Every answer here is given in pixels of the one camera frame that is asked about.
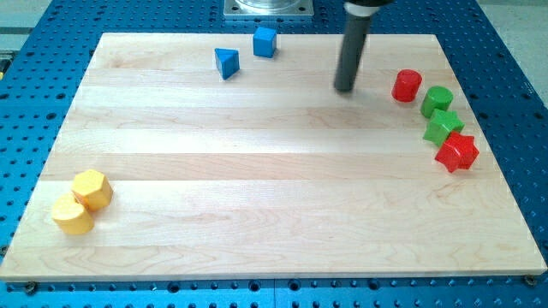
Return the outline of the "black robot arm end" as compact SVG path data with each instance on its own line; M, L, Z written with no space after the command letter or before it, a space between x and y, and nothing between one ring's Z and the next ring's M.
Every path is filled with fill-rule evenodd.
M351 0L343 5L348 14L356 17L371 17L381 7L393 3L394 0Z

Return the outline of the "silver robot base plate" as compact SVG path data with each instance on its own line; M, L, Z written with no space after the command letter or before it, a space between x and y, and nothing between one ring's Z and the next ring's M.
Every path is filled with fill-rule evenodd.
M312 17L313 0L224 0L223 15L233 19L251 17Z

